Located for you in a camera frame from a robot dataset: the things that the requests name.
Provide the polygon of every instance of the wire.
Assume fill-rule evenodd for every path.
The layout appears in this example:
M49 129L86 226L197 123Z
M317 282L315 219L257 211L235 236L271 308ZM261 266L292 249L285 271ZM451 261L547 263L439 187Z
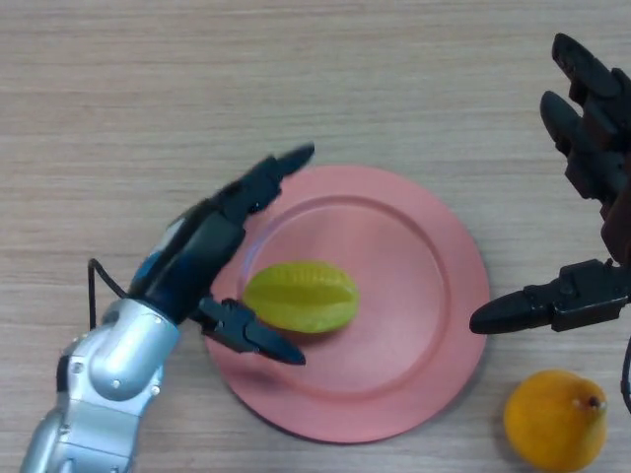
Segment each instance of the wire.
M89 324L90 330L97 326L97 296L95 288L95 272L101 276L101 279L107 286L121 299L127 297L127 293L116 284L116 282L107 274L102 264L95 258L88 261L88 304L90 305Z
M631 338L627 344L627 351L624 354L624 362L622 363L622 379L620 381L620 391L622 399L631 413L631 384L629 383L629 369L631 368Z

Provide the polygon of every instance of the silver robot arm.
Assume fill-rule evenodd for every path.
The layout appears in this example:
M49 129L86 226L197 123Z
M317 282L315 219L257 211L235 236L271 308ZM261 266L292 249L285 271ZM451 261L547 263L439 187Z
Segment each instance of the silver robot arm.
M76 340L57 369L57 401L35 430L21 473L130 473L140 422L179 339L167 318L130 299Z
M161 391L164 364L186 320L238 353L305 364L302 352L259 324L251 310L233 300L215 302L209 288L239 249L247 217L265 209L282 179L313 153L307 145L268 157L189 208L167 228L127 292L91 260L90 331L59 359L55 406L36 427L21 473L131 473L140 422ZM98 327L95 270L119 296Z

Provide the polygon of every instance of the orange fruit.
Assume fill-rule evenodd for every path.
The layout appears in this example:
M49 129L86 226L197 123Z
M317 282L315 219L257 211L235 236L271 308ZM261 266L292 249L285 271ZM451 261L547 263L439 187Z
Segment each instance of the orange fruit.
M323 333L339 329L355 317L359 291L340 268L321 261L292 261L254 275L242 300L268 325Z
M595 382L575 373L537 372L509 398L504 428L515 452L535 468L579 471L604 447L606 397Z

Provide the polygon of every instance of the robotic hand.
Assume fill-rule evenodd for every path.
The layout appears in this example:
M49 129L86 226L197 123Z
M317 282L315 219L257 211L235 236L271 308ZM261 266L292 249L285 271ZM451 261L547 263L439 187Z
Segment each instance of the robotic hand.
M233 300L209 290L245 238L247 217L265 209L280 183L311 159L314 146L269 157L170 224L123 291L96 261L89 264L90 330L63 352L57 399L41 420L21 473L131 473L140 422L160 393L178 326L191 319L204 335L238 353L304 365L302 352L259 324ZM120 299L96 326L97 271Z
M607 70L565 34L554 38L552 58L570 80L570 99L584 114L546 92L541 117L556 149L567 158L568 180L581 197L601 204L600 235L611 259L565 266L548 284L526 286L484 305L470 319L474 333L543 325L571 330L618 318L631 298L631 80L620 69ZM630 365L631 341L621 384L631 412Z

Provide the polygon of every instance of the table surface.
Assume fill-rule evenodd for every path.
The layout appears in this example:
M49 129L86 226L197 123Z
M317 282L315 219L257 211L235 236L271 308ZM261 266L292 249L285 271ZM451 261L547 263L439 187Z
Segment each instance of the table surface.
M567 97L550 58L576 37L631 69L631 3L561 0L0 2L0 470L17 471L54 401L57 357L87 324L86 263L121 283L183 208L268 153L408 176L478 242L492 296L607 257L538 114ZM98 289L98 307L111 295ZM618 383L631 322L492 337L446 413L362 446L293 439L228 392L183 328L144 422L138 472L528 472L501 435L519 380L579 372L610 398L591 472L628 471Z

